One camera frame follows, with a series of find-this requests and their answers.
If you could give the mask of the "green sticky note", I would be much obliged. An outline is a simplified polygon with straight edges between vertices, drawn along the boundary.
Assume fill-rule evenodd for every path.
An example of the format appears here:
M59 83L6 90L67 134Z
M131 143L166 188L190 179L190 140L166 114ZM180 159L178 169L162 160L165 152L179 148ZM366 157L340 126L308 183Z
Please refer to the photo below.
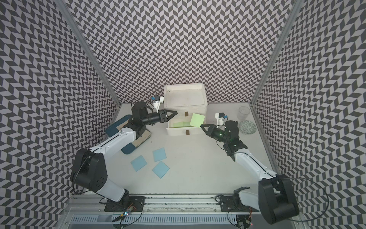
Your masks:
M173 128L191 127L190 122L177 122L173 123Z
M193 113L190 121L190 126L200 128L200 126L204 123L204 121L205 121L204 115Z

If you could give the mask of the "white drawer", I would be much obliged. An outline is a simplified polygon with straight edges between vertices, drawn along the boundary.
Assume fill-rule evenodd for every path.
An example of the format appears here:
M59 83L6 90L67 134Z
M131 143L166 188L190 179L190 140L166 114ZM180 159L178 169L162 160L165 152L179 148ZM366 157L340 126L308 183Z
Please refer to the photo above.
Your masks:
M168 122L167 133L169 136L181 136L181 135L202 135L204 134L201 128L197 127L183 127L173 128L173 123L177 122L190 122L192 116L175 116Z

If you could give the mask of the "blue sticky note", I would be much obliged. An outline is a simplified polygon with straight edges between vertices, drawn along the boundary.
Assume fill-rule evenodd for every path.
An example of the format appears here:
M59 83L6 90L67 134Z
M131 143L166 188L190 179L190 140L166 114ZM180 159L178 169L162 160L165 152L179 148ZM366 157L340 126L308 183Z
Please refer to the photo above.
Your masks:
M162 161L167 158L164 148L154 150L152 154L155 162Z
M153 169L152 172L157 175L159 178L163 178L164 175L169 171L169 167L163 162L160 161Z
M142 155L140 155L131 161L131 165L132 165L134 171L137 172L140 169L142 169L143 167L145 167L147 165L147 162L146 162L145 158Z

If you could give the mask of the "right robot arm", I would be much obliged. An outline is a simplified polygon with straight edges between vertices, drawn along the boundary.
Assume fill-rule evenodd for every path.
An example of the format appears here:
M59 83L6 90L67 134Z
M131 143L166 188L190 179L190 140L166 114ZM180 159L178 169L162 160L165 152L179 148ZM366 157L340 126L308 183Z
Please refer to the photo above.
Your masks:
M200 128L210 138L223 143L227 156L249 171L256 185L234 191L244 206L260 211L268 224L298 216L299 206L290 179L279 175L261 163L240 140L237 121L226 121L224 129L214 124L202 124Z

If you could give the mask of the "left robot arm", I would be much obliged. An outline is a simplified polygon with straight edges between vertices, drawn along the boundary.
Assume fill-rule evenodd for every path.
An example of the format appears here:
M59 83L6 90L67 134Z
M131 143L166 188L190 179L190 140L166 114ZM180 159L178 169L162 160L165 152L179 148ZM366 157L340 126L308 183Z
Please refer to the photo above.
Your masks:
M109 179L107 161L116 153L130 154L150 136L146 128L156 123L169 122L178 112L173 110L149 110L145 102L132 106L132 114L111 125L114 132L109 139L90 149L77 151L71 171L72 187L79 185L114 202L123 202L129 192Z

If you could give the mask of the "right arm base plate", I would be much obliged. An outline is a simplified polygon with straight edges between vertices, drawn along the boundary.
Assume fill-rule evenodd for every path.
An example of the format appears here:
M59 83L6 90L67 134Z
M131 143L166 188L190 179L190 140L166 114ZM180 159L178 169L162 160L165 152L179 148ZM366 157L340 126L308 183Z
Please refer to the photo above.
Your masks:
M220 205L221 212L228 212L229 210L239 212L259 212L257 209L243 205L240 198L233 196L218 195L214 200Z

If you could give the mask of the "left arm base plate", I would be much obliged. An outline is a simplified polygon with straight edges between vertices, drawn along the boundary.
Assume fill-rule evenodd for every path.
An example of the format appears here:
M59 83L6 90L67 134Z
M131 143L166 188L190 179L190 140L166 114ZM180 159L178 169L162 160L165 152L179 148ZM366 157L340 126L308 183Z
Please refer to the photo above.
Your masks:
M146 197L145 196L132 196L125 199L122 199L119 202L115 202L112 200L107 200L104 211L105 212L126 212L128 207L134 207L133 212L141 212Z

